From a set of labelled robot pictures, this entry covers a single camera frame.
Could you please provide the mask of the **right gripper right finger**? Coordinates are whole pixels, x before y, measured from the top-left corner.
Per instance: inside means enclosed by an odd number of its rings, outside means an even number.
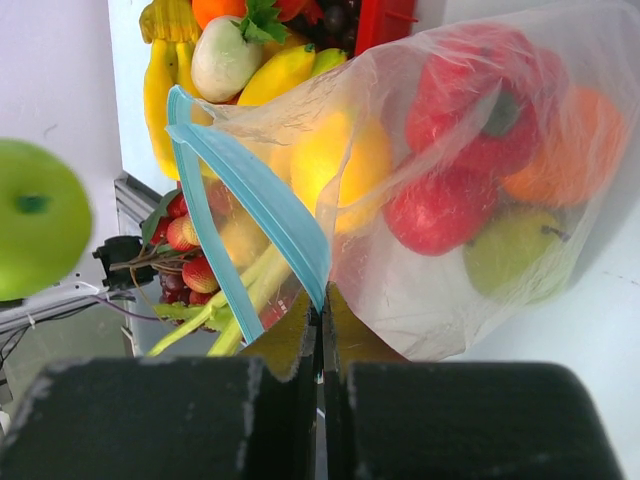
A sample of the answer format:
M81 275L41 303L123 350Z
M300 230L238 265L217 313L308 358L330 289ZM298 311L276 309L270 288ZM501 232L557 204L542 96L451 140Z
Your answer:
M332 479L619 479L586 388L553 363L409 362L329 285L321 317Z

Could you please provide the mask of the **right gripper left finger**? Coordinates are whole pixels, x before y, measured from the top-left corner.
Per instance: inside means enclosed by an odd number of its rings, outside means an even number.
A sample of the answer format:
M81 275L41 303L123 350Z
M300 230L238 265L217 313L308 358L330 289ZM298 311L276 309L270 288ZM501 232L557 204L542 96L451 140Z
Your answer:
M317 315L300 294L232 357L72 358L35 378L5 479L309 479Z

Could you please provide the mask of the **green pear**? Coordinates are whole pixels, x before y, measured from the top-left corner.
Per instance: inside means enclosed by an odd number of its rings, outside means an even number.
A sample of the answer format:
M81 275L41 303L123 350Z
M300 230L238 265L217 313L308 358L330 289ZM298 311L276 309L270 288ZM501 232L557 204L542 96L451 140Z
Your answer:
M537 303L566 286L571 234L564 220L534 207L501 210L463 249L471 285L498 301Z

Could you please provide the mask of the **red apple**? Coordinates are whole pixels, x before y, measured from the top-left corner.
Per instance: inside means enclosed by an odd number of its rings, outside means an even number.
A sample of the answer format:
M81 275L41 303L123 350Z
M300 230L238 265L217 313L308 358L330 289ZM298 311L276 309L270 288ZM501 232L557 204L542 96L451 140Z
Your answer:
M400 189L384 208L392 235L424 256L440 256L468 242L498 204L490 176L461 167L426 174Z

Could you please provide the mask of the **clear zip top bag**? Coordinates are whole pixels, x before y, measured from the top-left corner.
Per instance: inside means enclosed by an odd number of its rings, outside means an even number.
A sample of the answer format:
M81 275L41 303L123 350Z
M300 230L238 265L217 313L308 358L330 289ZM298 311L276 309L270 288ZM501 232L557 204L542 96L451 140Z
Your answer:
M554 3L385 43L325 73L268 65L233 105L167 99L216 293L214 356L336 287L406 358L460 353L569 284L639 126L639 12Z

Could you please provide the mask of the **yellow lemon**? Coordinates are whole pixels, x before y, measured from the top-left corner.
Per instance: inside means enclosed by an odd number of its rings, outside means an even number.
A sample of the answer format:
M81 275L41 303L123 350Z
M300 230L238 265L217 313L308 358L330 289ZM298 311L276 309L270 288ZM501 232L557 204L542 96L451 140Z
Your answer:
M392 171L392 146L379 119L369 116L360 127L352 116L335 111L315 122L299 137L290 161L291 187L311 212L321 192L339 180L335 231L353 232L369 223L380 201L360 200L385 181Z

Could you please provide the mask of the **green apple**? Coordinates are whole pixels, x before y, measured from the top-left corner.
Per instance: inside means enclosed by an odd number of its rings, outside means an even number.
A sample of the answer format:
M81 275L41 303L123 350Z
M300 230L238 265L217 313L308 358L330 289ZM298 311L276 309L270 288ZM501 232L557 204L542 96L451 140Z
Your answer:
M1 140L1 300L29 298L76 267L92 209L75 172L35 144Z

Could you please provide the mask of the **red bell pepper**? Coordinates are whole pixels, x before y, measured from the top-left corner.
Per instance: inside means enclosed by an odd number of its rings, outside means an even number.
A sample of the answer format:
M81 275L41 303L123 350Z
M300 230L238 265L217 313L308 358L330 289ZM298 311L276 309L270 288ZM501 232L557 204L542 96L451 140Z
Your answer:
M497 176L527 166L569 86L560 57L499 23L452 27L435 38L405 134L414 152L440 147L457 165Z

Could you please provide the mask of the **orange fruit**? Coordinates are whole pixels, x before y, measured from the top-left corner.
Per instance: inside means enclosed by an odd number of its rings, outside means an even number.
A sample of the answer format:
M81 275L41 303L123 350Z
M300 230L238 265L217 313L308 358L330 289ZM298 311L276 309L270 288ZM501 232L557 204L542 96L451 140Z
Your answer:
M604 93L573 87L532 162L503 177L514 199L551 208L589 201L613 178L626 149L628 124Z

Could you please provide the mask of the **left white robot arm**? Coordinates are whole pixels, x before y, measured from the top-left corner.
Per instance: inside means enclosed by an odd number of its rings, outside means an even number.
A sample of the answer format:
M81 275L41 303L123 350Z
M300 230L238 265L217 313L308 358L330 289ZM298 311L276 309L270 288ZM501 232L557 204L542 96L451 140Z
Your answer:
M132 300L134 282L129 271L112 266L134 259L143 250L139 235L108 238L91 253L95 270L88 276L76 270L31 299L3 301L1 362L7 361L28 330L41 323L62 320L98 304L114 307L117 301Z

